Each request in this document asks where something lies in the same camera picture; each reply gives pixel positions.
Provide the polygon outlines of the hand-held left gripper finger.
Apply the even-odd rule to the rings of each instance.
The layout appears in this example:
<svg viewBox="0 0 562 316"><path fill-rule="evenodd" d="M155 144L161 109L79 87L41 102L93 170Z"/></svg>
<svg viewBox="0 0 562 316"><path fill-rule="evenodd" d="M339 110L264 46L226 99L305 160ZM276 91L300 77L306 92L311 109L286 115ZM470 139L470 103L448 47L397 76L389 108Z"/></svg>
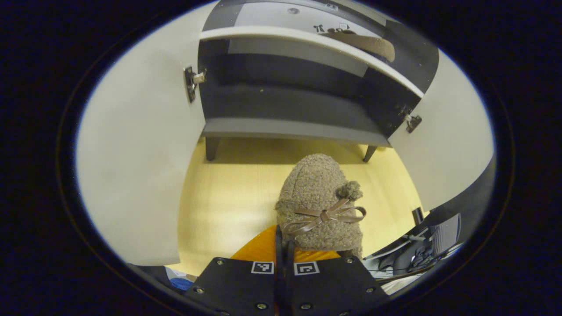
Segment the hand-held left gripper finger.
<svg viewBox="0 0 562 316"><path fill-rule="evenodd" d="M284 295L290 316L362 316L390 301L356 256L292 262Z"/></svg>
<svg viewBox="0 0 562 316"><path fill-rule="evenodd" d="M215 257L185 291L211 316L274 316L283 263L278 226L259 233L230 258Z"/></svg>

